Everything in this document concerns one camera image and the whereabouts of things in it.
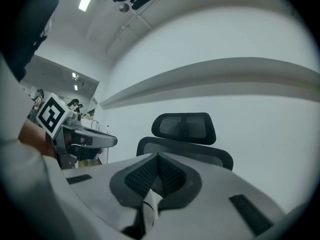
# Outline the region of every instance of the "dark clothing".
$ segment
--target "dark clothing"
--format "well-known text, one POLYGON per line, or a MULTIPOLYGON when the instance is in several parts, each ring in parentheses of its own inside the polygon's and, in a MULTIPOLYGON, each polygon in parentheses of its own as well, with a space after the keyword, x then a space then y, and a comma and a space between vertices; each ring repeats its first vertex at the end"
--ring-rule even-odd
POLYGON ((79 104, 79 100, 77 98, 74 98, 73 100, 70 101, 67 105, 71 107, 74 103, 79 104))
MULTIPOLYGON (((5 24, 2 24, 0 49, 3 56, 20 82, 26 75, 25 66, 35 51, 47 38, 41 37, 47 22, 58 6, 59 0, 14 0, 10 10, 3 10, 5 24)), ((7 0, 0 6, 7 8, 7 0)))

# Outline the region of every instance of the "person's arm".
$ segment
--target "person's arm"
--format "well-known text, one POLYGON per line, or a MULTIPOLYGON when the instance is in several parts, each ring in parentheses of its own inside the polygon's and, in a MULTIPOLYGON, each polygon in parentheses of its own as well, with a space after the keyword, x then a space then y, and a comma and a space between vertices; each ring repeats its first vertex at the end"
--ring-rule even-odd
POLYGON ((19 135, 19 141, 37 149, 42 156, 49 156, 56 158, 56 152, 52 146, 50 136, 46 134, 45 130, 29 119, 24 122, 19 135))

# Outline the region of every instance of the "office chair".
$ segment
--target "office chair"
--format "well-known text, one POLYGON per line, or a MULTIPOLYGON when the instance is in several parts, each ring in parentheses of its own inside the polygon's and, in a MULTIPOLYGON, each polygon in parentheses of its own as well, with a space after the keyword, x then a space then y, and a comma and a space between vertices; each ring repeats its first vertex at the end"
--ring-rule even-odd
POLYGON ((166 113, 153 122, 151 132, 156 137, 140 140, 136 156, 150 153, 171 153, 232 171, 234 160, 221 149, 203 146, 216 142, 216 133, 207 113, 166 113))

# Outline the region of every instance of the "gray mesh panel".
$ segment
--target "gray mesh panel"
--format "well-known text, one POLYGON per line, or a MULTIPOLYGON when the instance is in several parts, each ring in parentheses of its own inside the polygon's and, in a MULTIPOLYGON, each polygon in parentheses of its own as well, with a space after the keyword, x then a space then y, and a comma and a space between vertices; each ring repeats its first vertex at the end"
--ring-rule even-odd
POLYGON ((203 117, 187 117, 188 137, 190 138, 205 138, 206 126, 203 117))
POLYGON ((179 128, 178 123, 181 121, 181 117, 166 117, 160 124, 160 133, 178 136, 179 128))
POLYGON ((155 143, 147 143, 145 145, 145 147, 144 147, 144 153, 145 154, 154 153, 155 150, 157 150, 157 152, 175 154, 175 155, 178 155, 178 156, 195 159, 195 160, 198 160, 198 161, 202 161, 202 162, 205 162, 205 163, 208 163, 208 164, 212 164, 212 165, 216 165, 216 166, 220 166, 220 167, 224 166, 223 162, 219 158, 214 157, 214 156, 176 150, 176 149, 173 149, 173 148, 170 148, 170 147, 166 147, 166 146, 162 146, 162 145, 155 144, 155 143))

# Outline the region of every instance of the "white fabric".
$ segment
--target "white fabric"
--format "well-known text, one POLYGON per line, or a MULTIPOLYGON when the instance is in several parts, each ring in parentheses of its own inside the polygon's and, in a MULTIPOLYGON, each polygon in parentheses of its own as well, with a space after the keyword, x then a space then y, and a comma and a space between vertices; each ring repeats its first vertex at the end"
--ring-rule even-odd
POLYGON ((42 37, 48 35, 48 32, 49 32, 49 30, 51 29, 51 26, 52 26, 52 21, 53 21, 54 15, 55 15, 55 13, 53 13, 51 15, 49 21, 45 25, 44 30, 43 30, 42 35, 41 35, 42 37))
POLYGON ((35 105, 35 106, 34 106, 34 109, 35 109, 35 110, 38 110, 38 109, 39 109, 39 105, 40 105, 41 101, 42 101, 42 98, 41 98, 40 96, 38 96, 38 98, 35 99, 35 103, 36 103, 36 104, 38 103, 38 105, 35 105))
POLYGON ((148 233, 148 231, 152 229, 153 225, 158 220, 158 204, 162 199, 163 198, 160 195, 150 189, 145 199, 143 200, 142 212, 145 233, 148 233))

